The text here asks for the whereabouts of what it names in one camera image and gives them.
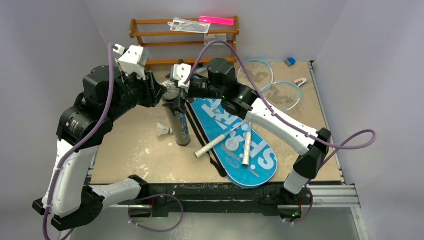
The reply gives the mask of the black shuttlecock tube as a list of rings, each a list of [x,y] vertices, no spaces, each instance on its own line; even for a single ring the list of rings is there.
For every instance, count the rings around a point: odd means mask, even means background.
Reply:
[[[166,107],[164,108],[177,145],[181,147],[187,146],[191,142],[191,137],[189,134],[186,114],[182,114]]]

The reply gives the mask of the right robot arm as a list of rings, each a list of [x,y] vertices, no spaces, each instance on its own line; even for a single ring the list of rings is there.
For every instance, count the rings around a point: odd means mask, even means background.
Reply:
[[[240,68],[244,70],[246,80],[239,79],[239,70],[226,59],[214,58],[209,63],[208,76],[195,75],[185,89],[177,88],[171,80],[163,82],[162,86],[167,89],[163,101],[173,107],[179,95],[184,93],[185,97],[202,102],[201,113],[211,120],[213,129],[223,134],[219,137],[217,133],[211,133],[212,148],[224,153],[220,162],[230,180],[243,188],[264,185],[273,178],[279,165],[274,149],[264,140],[258,142],[253,138],[249,166],[230,166],[228,158],[238,160],[243,152],[249,127],[257,125],[281,139],[298,155],[280,191],[282,200],[292,204],[300,198],[304,186],[316,178],[328,154],[331,134],[325,128],[316,130],[280,111],[256,86],[249,65],[242,64]],[[231,132],[236,132],[234,139],[240,146],[235,151],[223,146],[223,140]]]

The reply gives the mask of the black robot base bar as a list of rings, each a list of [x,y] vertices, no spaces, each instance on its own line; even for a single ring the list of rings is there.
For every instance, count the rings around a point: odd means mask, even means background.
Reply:
[[[261,214],[266,217],[297,219],[302,208],[313,202],[311,190],[299,194],[284,189],[283,182],[242,188],[233,183],[150,183],[131,205],[152,208],[154,217],[170,213]]]

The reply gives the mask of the white shuttlecock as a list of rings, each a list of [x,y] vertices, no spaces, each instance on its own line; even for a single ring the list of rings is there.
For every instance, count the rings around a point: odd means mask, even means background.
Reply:
[[[163,99],[173,100],[179,96],[181,89],[175,84],[176,83],[171,80],[166,80],[162,83],[162,85],[166,87],[166,93],[162,96]]]
[[[161,136],[165,136],[165,135],[173,135],[174,131],[172,128],[167,127],[161,123],[157,123],[157,129],[156,129],[156,136],[157,137],[161,137]]]

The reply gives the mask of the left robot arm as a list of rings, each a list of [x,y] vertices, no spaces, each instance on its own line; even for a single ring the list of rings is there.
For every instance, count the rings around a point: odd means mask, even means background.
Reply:
[[[94,68],[83,78],[83,91],[74,105],[60,117],[51,183],[46,195],[32,204],[56,230],[88,225],[115,204],[148,201],[147,183],[136,175],[105,186],[86,183],[89,168],[114,122],[136,106],[155,107],[166,92],[151,70],[144,74],[142,78],[107,65]]]

